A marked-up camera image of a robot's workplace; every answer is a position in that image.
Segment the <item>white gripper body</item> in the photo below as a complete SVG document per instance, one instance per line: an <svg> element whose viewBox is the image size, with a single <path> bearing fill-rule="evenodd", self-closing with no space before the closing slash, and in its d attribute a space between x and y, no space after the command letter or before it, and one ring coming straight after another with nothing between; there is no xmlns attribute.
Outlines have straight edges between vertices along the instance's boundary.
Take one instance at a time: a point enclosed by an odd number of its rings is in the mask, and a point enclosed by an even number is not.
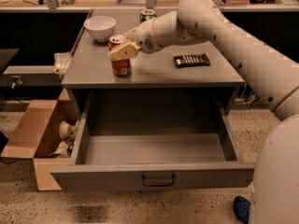
<svg viewBox="0 0 299 224"><path fill-rule="evenodd" d="M150 54L162 49L155 37L154 22L155 19L143 21L135 30L135 42L144 53Z"/></svg>

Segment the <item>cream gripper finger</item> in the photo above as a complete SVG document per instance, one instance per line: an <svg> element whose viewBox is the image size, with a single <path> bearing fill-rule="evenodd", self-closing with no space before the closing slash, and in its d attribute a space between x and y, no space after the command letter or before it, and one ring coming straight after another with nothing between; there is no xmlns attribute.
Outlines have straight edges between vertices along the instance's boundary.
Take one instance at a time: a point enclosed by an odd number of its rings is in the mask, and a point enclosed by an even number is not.
<svg viewBox="0 0 299 224"><path fill-rule="evenodd" d="M131 29L130 31L127 31L124 36L130 40L131 42L135 41L135 31L136 31L136 27Z"/></svg>
<svg viewBox="0 0 299 224"><path fill-rule="evenodd" d="M108 57L111 61L131 59L136 57L140 50L141 48L135 42L126 41L113 48L108 53Z"/></svg>

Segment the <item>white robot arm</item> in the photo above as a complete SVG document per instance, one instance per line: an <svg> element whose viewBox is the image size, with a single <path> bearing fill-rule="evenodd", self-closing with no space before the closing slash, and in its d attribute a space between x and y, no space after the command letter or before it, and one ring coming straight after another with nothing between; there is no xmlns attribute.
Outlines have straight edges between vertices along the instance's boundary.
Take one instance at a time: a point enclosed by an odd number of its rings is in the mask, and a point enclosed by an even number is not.
<svg viewBox="0 0 299 224"><path fill-rule="evenodd" d="M205 41L221 52L280 120L255 164L249 224L299 224L298 63L228 21L212 0L180 0L174 11L124 36L108 54L113 61Z"/></svg>

